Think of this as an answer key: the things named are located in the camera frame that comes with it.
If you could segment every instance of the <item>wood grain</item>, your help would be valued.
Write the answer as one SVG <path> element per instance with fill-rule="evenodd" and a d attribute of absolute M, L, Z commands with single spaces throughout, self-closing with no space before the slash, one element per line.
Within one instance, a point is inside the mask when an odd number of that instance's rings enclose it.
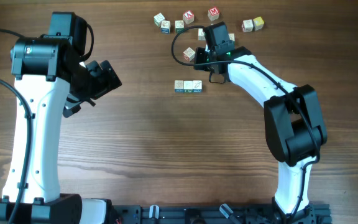
<path fill-rule="evenodd" d="M 206 12 L 217 6 L 218 21 L 235 33 L 237 46 L 246 46 L 283 79 L 316 89 L 328 142 L 313 167 L 309 197 L 331 205 L 334 223 L 358 223 L 358 1 L 9 2 L 21 4 L 0 5 L 0 28 L 26 36 L 46 33 L 53 11 L 86 19 L 95 33 L 90 60 L 109 60 L 123 83 L 95 108 L 84 105 L 63 119 L 62 192 L 126 205 L 270 201 L 277 162 L 265 143 L 263 110 L 238 86 L 209 84 L 207 73 L 175 63 L 173 34 L 161 34 L 152 20 L 158 12 L 179 20 L 191 9 L 193 24 L 207 26 Z M 257 16 L 265 27 L 243 34 L 241 21 Z M 0 34 L 0 78 L 9 83 L 15 40 Z M 204 44 L 189 32 L 175 53 L 181 57 L 187 47 Z M 174 80 L 202 80 L 203 93 L 174 93 Z M 0 196 L 15 111 L 14 96 L 0 86 Z"/>

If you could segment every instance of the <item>wooden table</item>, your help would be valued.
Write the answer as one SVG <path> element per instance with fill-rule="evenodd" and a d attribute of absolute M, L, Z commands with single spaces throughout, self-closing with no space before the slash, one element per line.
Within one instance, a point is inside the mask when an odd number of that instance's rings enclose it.
<path fill-rule="evenodd" d="M 206 72 L 174 62 L 174 34 L 161 34 L 153 23 L 159 12 L 173 23 L 191 9 L 192 25 L 208 26 L 207 10 L 217 6 L 218 21 L 235 33 L 236 46 L 246 46 L 282 79 L 316 89 L 328 142 L 313 166 L 309 198 L 329 203 L 334 223 L 358 223 L 358 1 L 10 2 L 18 4 L 0 1 L 0 28 L 26 36 L 47 33 L 53 11 L 86 19 L 95 33 L 90 60 L 109 60 L 122 81 L 94 108 L 84 105 L 63 118 L 62 192 L 110 198 L 116 205 L 271 200 L 278 172 L 265 143 L 263 109 L 239 86 L 210 84 Z M 242 33 L 241 21 L 257 16 L 265 27 Z M 15 41 L 0 34 L 0 78 L 11 84 Z M 175 52 L 181 58 L 187 47 L 204 45 L 192 31 L 180 37 Z M 202 80 L 203 92 L 174 93 L 174 80 Z M 0 196 L 15 117 L 15 98 L 0 86 Z"/>

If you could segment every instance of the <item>white cube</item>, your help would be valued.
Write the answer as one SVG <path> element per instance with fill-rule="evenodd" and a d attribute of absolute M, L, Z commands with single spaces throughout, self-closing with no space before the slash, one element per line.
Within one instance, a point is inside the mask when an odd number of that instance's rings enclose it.
<path fill-rule="evenodd" d="M 251 32 L 254 29 L 254 25 L 252 23 L 252 19 L 242 21 L 242 31 L 243 32 Z"/>
<path fill-rule="evenodd" d="M 184 81 L 183 85 L 184 85 L 185 93 L 193 92 L 193 81 Z"/>
<path fill-rule="evenodd" d="M 185 28 L 185 23 L 183 21 L 175 21 L 175 32 L 179 33 Z"/>
<path fill-rule="evenodd" d="M 170 21 L 162 21 L 161 22 L 161 33 L 169 34 L 171 31 L 171 22 Z"/>
<path fill-rule="evenodd" d="M 256 17 L 253 22 L 255 26 L 255 31 L 260 30 L 265 24 L 265 21 L 260 16 Z"/>
<path fill-rule="evenodd" d="M 187 48 L 184 53 L 183 53 L 183 57 L 188 61 L 192 61 L 194 59 L 194 56 L 196 55 L 196 52 L 191 49 L 191 48 Z"/>
<path fill-rule="evenodd" d="M 183 21 L 186 22 L 186 24 L 190 24 L 194 21 L 194 14 L 193 12 L 186 11 L 185 13 L 183 13 Z"/>
<path fill-rule="evenodd" d="M 208 18 L 211 21 L 214 21 L 215 19 L 219 18 L 219 10 L 217 9 L 217 7 L 213 7 L 212 9 L 208 10 Z"/>
<path fill-rule="evenodd" d="M 175 80 L 175 93 L 183 93 L 184 92 L 184 81 L 183 80 Z"/>
<path fill-rule="evenodd" d="M 229 38 L 230 38 L 231 40 L 233 40 L 233 42 L 236 41 L 235 38 L 234 38 L 234 34 L 229 34 Z"/>
<path fill-rule="evenodd" d="M 161 22 L 164 20 L 165 20 L 165 17 L 161 14 L 161 12 L 154 16 L 154 23 L 158 27 L 161 26 Z"/>
<path fill-rule="evenodd" d="M 193 93 L 201 93 L 203 91 L 203 81 L 194 80 L 193 81 Z"/>
<path fill-rule="evenodd" d="M 202 28 L 198 29 L 198 40 L 205 40 L 205 33 Z"/>

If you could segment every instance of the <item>cable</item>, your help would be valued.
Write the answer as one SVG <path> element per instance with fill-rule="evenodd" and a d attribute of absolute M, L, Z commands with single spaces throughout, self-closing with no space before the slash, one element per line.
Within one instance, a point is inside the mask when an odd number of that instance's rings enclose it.
<path fill-rule="evenodd" d="M 308 132 L 309 132 L 309 135 L 310 135 L 310 138 L 311 138 L 311 141 L 313 143 L 313 147 L 314 147 L 314 151 L 316 153 L 316 159 L 314 161 L 310 161 L 310 162 L 307 162 L 302 168 L 302 180 L 301 180 L 301 189 L 300 189 L 300 194 L 298 196 L 298 200 L 296 202 L 296 205 L 295 205 L 295 208 L 294 210 L 292 211 L 289 219 L 288 219 L 288 222 L 291 223 L 291 221 L 294 219 L 295 217 L 295 214 L 296 212 L 298 211 L 299 209 L 299 206 L 300 206 L 300 203 L 301 201 L 303 200 L 302 197 L 303 197 L 303 192 L 305 191 L 305 181 L 306 181 L 306 169 L 309 165 L 312 165 L 312 164 L 316 164 L 320 161 L 320 148 L 317 144 L 317 140 L 313 134 L 313 131 L 310 127 L 310 124 L 307 122 L 306 120 L 306 116 L 305 114 L 302 112 L 300 106 L 299 106 L 299 103 L 297 103 L 294 98 L 289 94 L 289 92 L 286 91 L 286 89 L 284 89 L 284 87 L 281 86 L 281 84 L 279 82 L 277 82 L 276 80 L 274 80 L 270 75 L 268 75 L 266 72 L 264 72 L 262 69 L 260 69 L 259 67 L 256 67 L 254 64 L 252 63 L 247 63 L 247 62 L 241 62 L 241 61 L 237 61 L 237 60 L 227 60 L 227 61 L 217 61 L 217 62 L 207 62 L 207 63 L 197 63 L 197 64 L 192 64 L 192 63 L 185 63 L 185 62 L 181 62 L 179 61 L 174 52 L 173 52 L 173 46 L 175 45 L 175 41 L 176 39 L 179 37 L 180 34 L 184 33 L 185 31 L 187 30 L 190 30 L 190 29 L 196 29 L 196 28 L 202 28 L 204 29 L 203 26 L 191 26 L 191 27 L 187 27 L 185 29 L 183 29 L 181 32 L 179 32 L 174 38 L 173 38 L 173 41 L 172 41 L 172 45 L 171 45 L 171 54 L 172 54 L 172 57 L 173 59 L 178 62 L 179 64 L 181 65 L 185 65 L 185 66 L 195 66 L 195 65 L 198 65 L 198 66 L 205 66 L 205 65 L 217 65 L 217 64 L 224 64 L 224 63 L 238 63 L 238 64 L 242 64 L 242 65 L 247 65 L 248 67 L 250 68 L 253 68 L 255 70 L 257 70 L 258 72 L 260 72 L 261 74 L 263 74 L 266 78 L 268 78 L 275 86 L 277 86 L 277 88 L 279 88 L 281 91 L 283 91 L 283 93 L 285 94 L 285 96 L 291 101 L 291 104 L 295 107 L 295 109 L 297 110 L 296 112 L 299 113 L 299 115 L 302 117 L 302 120 L 303 120 L 303 123 L 305 124 Z"/>
<path fill-rule="evenodd" d="M 89 24 L 87 24 L 86 26 L 89 29 L 89 32 L 91 33 L 91 48 L 89 49 L 88 53 L 86 53 L 80 57 L 80 62 L 84 62 L 84 61 L 88 60 L 89 57 L 91 56 L 92 50 L 93 50 L 93 41 L 94 41 L 93 29 L 92 29 L 91 25 L 89 25 Z"/>
<path fill-rule="evenodd" d="M 19 38 L 24 37 L 22 34 L 19 34 L 17 32 L 13 32 L 13 31 L 7 30 L 7 29 L 0 29 L 0 32 L 6 33 L 6 34 L 12 34 L 12 35 L 15 35 L 16 37 L 19 37 Z"/>
<path fill-rule="evenodd" d="M 22 175 L 21 175 L 20 184 L 19 184 L 19 193 L 17 194 L 16 203 L 15 203 L 15 206 L 13 208 L 13 211 L 12 211 L 11 216 L 9 217 L 9 221 L 8 221 L 8 223 L 11 224 L 14 221 L 17 210 L 19 209 L 19 204 L 23 197 L 23 193 L 24 193 L 24 189 L 25 189 L 25 180 L 27 178 L 27 170 L 29 168 L 30 147 L 31 147 L 31 142 L 32 142 L 32 120 L 31 120 L 32 113 L 31 113 L 30 106 L 27 104 L 24 97 L 13 86 L 11 86 L 10 84 L 6 83 L 3 80 L 0 80 L 0 84 L 3 85 L 4 87 L 8 88 L 11 92 L 13 92 L 13 94 L 15 94 L 18 97 L 18 99 L 21 102 L 21 105 L 23 105 L 23 107 L 24 107 L 25 118 L 27 120 L 27 142 L 25 144 L 23 169 L 22 169 Z"/>

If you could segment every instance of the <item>block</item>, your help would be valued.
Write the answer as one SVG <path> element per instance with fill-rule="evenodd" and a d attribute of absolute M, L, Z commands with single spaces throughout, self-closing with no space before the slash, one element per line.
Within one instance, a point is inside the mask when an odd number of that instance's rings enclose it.
<path fill-rule="evenodd" d="M 252 29 L 254 28 L 254 25 L 252 23 L 252 20 L 249 19 L 249 20 L 246 20 L 246 21 L 242 21 L 242 31 L 243 32 L 251 32 Z"/>
<path fill-rule="evenodd" d="M 191 62 L 194 59 L 194 56 L 196 55 L 196 52 L 191 49 L 191 48 L 187 48 L 184 53 L 183 56 L 184 58 L 188 61 Z"/>
<path fill-rule="evenodd" d="M 171 22 L 170 21 L 162 21 L 161 22 L 161 33 L 169 34 L 171 31 Z"/>
<path fill-rule="evenodd" d="M 185 13 L 183 13 L 183 21 L 186 22 L 186 24 L 190 24 L 194 21 L 194 14 L 193 12 L 186 11 Z"/>
<path fill-rule="evenodd" d="M 205 40 L 205 33 L 202 28 L 198 29 L 198 40 Z"/>
<path fill-rule="evenodd" d="M 212 9 L 208 10 L 208 18 L 211 21 L 214 21 L 215 19 L 219 18 L 220 12 L 217 9 L 217 7 L 213 7 Z"/>
<path fill-rule="evenodd" d="M 175 80 L 175 93 L 183 93 L 183 92 L 184 92 L 184 81 Z"/>
<path fill-rule="evenodd" d="M 234 38 L 234 34 L 229 34 L 229 38 L 230 38 L 231 40 L 233 40 L 233 42 L 236 41 L 235 38 Z"/>
<path fill-rule="evenodd" d="M 179 33 L 185 28 L 185 23 L 183 21 L 175 21 L 175 31 Z"/>
<path fill-rule="evenodd" d="M 184 89 L 185 93 L 192 93 L 193 92 L 193 81 L 184 81 Z"/>
<path fill-rule="evenodd" d="M 203 91 L 203 81 L 194 80 L 193 81 L 193 93 L 201 93 Z"/>
<path fill-rule="evenodd" d="M 264 26 L 264 20 L 259 16 L 254 19 L 255 31 L 260 30 Z"/>
<path fill-rule="evenodd" d="M 165 20 L 165 17 L 161 14 L 161 12 L 154 16 L 154 23 L 158 27 L 161 26 L 161 22 L 164 20 Z"/>

